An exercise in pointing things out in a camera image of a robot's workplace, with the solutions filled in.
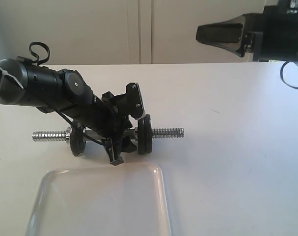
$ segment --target clear plastic tray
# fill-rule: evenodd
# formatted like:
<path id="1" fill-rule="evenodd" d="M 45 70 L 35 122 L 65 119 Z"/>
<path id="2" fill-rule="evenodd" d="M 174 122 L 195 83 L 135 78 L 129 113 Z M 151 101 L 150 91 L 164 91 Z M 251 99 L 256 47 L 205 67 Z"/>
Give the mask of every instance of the clear plastic tray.
<path id="1" fill-rule="evenodd" d="M 130 163 L 47 173 L 27 236 L 169 236 L 158 166 Z"/>

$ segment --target robotic arm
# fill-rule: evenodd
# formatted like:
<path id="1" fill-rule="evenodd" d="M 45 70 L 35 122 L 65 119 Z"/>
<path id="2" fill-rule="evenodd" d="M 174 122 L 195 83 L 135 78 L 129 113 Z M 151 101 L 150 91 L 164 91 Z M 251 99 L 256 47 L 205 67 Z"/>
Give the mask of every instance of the robotic arm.
<path id="1" fill-rule="evenodd" d="M 48 57 L 39 60 L 31 49 L 33 45 L 45 48 Z M 43 113 L 57 112 L 71 124 L 70 145 L 76 156 L 83 154 L 86 140 L 103 145 L 113 165 L 123 163 L 121 152 L 137 150 L 131 139 L 138 140 L 139 154 L 152 152 L 150 116 L 145 114 L 137 83 L 128 84 L 125 94 L 114 96 L 106 92 L 100 99 L 79 72 L 40 66 L 49 59 L 47 45 L 33 42 L 29 50 L 37 60 L 17 57 L 0 61 L 0 104 L 32 106 Z M 129 115 L 138 120 L 139 130 L 131 130 Z"/>

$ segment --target cabinet door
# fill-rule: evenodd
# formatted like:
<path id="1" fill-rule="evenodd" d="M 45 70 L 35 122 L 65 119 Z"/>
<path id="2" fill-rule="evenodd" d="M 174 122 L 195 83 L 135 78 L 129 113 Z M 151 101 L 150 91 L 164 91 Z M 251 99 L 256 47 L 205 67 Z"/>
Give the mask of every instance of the cabinet door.
<path id="1" fill-rule="evenodd" d="M 137 64 L 137 10 L 137 0 L 0 0 L 0 27 L 16 56 L 42 41 L 49 64 Z"/>
<path id="2" fill-rule="evenodd" d="M 240 62 L 223 49 L 195 40 L 197 27 L 263 12 L 266 0 L 152 0 L 152 62 Z"/>

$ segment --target white table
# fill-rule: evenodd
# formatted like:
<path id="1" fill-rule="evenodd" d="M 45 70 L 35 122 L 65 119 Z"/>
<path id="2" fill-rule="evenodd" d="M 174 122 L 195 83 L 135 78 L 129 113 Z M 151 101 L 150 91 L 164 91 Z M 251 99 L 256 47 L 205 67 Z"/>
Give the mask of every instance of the white table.
<path id="1" fill-rule="evenodd" d="M 138 82 L 154 127 L 185 128 L 184 139 L 154 140 L 145 157 L 163 171 L 173 235 L 298 236 L 298 91 L 280 81 L 280 66 L 51 68 L 78 70 L 99 96 Z M 285 72 L 298 79 L 295 65 Z M 108 165 L 92 143 L 79 158 L 64 142 L 31 139 L 33 131 L 66 127 L 56 114 L 0 105 L 0 235 L 24 235 L 47 171 Z"/>

